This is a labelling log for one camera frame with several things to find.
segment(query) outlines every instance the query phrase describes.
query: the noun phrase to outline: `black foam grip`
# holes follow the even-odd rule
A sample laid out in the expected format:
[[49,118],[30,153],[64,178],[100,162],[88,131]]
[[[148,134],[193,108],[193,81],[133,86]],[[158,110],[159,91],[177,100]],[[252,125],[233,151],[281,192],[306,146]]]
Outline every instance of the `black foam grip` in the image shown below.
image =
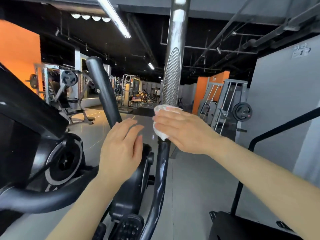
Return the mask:
[[50,192],[37,192],[11,187],[0,194],[0,209],[39,214],[62,209],[74,203],[89,182],[97,175],[98,167],[73,183]]
[[110,128],[112,128],[116,122],[120,123],[122,119],[118,110],[117,99],[109,76],[104,70],[102,60],[99,57],[90,57],[86,60],[86,64],[94,85],[100,89],[99,99],[106,114]]

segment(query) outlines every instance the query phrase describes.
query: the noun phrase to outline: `cleaning wipe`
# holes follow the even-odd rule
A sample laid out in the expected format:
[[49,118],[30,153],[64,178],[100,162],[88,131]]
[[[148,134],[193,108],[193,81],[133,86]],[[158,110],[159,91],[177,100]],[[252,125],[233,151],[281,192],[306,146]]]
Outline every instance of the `cleaning wipe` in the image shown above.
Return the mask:
[[[160,109],[163,109],[163,110],[167,110],[167,107],[170,107],[170,108],[178,108],[178,107],[175,107],[175,106],[172,106],[172,105],[158,105],[158,106],[155,106],[155,108],[153,109],[154,112],[158,112]],[[165,139],[167,139],[169,136],[166,135],[165,133],[162,133],[161,131],[158,131],[156,128],[155,128],[155,122],[153,122],[153,130],[155,132],[155,134],[160,137],[163,141]]]

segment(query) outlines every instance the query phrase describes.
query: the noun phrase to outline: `weight plate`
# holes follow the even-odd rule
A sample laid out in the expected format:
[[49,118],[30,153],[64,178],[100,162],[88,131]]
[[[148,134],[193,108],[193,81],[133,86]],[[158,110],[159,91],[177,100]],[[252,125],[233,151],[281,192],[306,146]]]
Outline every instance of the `weight plate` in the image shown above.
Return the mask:
[[70,70],[63,71],[61,74],[61,79],[62,79],[62,82],[66,84],[68,87],[72,87],[76,85],[78,82],[77,75]]
[[33,89],[38,89],[39,88],[39,83],[38,83],[38,77],[36,74],[31,74],[29,78],[30,86]]
[[237,121],[248,121],[252,117],[252,108],[248,103],[238,103],[233,107],[232,115]]

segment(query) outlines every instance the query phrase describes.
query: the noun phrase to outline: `orange pillar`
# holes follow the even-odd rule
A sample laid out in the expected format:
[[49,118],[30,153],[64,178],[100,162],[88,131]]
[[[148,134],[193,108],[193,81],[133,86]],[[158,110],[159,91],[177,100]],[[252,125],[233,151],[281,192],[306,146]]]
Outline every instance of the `orange pillar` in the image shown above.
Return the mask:
[[[40,36],[18,25],[0,20],[0,62],[31,88],[30,75],[35,73],[34,63],[41,63]],[[39,75],[39,90],[42,91],[42,76]]]
[[[221,72],[221,73],[214,75],[214,76],[211,76],[211,77],[198,77],[197,88],[196,88],[195,95],[194,95],[194,103],[193,103],[193,109],[192,109],[192,113],[194,115],[196,115],[198,113],[200,101],[205,96],[208,80],[211,83],[223,84],[223,81],[228,79],[229,75],[230,75],[229,71],[224,71],[224,72]],[[214,93],[212,93],[211,96],[209,97],[209,99],[212,99],[212,97],[214,95],[213,100],[218,101],[220,93],[221,93],[221,89],[222,89],[221,87],[218,88],[216,94],[214,95]]]

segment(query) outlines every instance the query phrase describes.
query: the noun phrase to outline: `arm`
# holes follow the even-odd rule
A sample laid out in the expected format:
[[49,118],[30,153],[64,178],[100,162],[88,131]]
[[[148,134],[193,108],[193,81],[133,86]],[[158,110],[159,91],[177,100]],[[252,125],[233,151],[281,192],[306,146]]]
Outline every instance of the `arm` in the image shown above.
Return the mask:
[[199,117],[172,110],[153,119],[180,150],[214,158],[304,240],[319,239],[320,189],[218,135]]
[[131,177],[142,157],[142,125],[127,119],[117,123],[102,145],[98,175],[74,203],[46,240],[91,240],[107,206]]

